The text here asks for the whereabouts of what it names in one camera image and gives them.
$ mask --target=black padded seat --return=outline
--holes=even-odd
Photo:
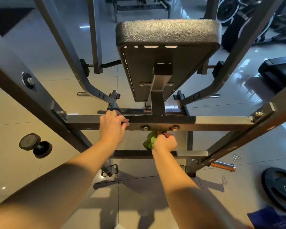
[[[220,47],[221,25],[207,19],[162,19],[119,23],[116,45],[136,102],[146,102],[157,63],[171,63],[163,90],[167,100]]]

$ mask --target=black mat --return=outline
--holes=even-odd
[[[7,34],[34,8],[0,8],[0,35]]]

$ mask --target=forearm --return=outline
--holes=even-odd
[[[96,143],[0,204],[0,228],[60,228],[114,149]]]
[[[153,157],[167,202],[180,229],[232,228],[227,215],[203,195],[169,152],[153,150]]]

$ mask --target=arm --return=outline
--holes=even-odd
[[[153,157],[179,229],[233,228],[227,215],[202,194],[176,162],[170,153],[176,146],[172,135],[159,135],[154,144]]]
[[[100,141],[37,178],[0,204],[0,228],[60,228],[79,205],[96,173],[122,141],[129,125],[107,111],[100,117]]]

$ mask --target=dumbbell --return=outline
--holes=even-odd
[[[24,136],[19,142],[19,147],[27,151],[33,150],[33,154],[36,158],[45,158],[52,151],[51,143],[41,141],[40,136],[35,133]]]

